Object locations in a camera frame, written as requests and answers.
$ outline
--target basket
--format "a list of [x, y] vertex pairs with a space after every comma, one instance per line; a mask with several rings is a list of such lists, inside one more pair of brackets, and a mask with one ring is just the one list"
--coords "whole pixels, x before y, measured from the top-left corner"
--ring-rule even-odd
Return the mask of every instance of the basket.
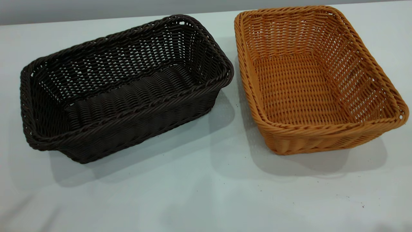
[[249, 107], [275, 153], [352, 148], [407, 121], [407, 105], [337, 9], [246, 11], [235, 32]]
[[88, 163], [208, 113], [232, 77], [209, 32], [173, 15], [26, 66], [24, 134], [34, 149]]

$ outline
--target white table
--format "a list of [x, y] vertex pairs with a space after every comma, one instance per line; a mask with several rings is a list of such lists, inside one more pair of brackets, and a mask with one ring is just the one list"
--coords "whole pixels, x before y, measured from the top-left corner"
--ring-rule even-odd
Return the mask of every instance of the white table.
[[[412, 107], [412, 1], [334, 7]], [[412, 231], [411, 123], [353, 149], [274, 155], [239, 84], [238, 13], [192, 15], [236, 69], [211, 113], [86, 165], [26, 143], [21, 69], [162, 17], [0, 26], [0, 231]]]

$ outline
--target basket bottom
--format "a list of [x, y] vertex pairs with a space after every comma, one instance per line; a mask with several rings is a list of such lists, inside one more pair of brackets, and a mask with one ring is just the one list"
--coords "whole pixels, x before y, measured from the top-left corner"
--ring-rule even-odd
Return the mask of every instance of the basket bottom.
[[350, 122], [335, 98], [330, 77], [312, 54], [263, 58], [254, 66], [270, 121], [295, 125]]
[[71, 130], [148, 105], [200, 84], [184, 64], [165, 67], [150, 76], [136, 79], [127, 85], [94, 97], [80, 99], [66, 107]]

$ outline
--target tan woven basket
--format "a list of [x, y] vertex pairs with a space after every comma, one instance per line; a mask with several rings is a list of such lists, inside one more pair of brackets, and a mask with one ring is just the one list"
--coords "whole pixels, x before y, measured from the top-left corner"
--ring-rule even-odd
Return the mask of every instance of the tan woven basket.
[[246, 11], [235, 32], [249, 107], [275, 153], [351, 148], [407, 121], [407, 105], [337, 9]]

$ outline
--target gray wall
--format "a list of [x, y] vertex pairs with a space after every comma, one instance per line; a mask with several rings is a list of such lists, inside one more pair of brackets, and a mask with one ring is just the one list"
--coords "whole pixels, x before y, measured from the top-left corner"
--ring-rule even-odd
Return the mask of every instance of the gray wall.
[[0, 0], [0, 25], [384, 0]]

